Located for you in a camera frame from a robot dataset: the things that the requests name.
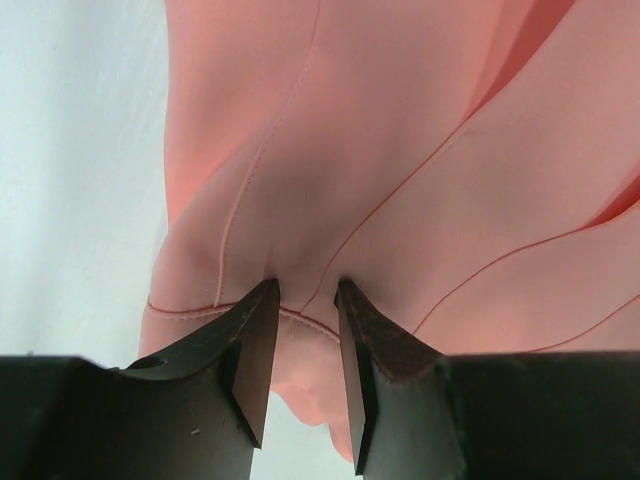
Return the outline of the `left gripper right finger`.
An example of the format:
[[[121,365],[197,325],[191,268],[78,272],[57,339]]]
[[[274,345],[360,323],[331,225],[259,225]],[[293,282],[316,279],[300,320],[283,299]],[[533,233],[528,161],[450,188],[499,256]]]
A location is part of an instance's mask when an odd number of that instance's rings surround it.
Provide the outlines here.
[[[354,467],[366,479],[635,479],[635,351],[447,356],[335,296]]]

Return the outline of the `pink skirt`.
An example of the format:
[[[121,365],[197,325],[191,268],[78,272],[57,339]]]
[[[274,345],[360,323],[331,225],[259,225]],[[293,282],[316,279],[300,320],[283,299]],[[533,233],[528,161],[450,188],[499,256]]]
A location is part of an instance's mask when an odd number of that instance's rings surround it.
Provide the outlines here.
[[[169,1],[139,352],[275,278],[272,389],[351,454],[352,279],[447,353],[639,346],[635,1]]]

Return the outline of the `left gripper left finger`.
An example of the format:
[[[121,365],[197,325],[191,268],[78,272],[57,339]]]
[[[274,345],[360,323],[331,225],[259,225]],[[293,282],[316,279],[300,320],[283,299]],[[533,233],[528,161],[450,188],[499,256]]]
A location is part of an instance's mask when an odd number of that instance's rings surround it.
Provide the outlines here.
[[[246,479],[262,445],[280,290],[126,368],[80,357],[1,360],[5,479]]]

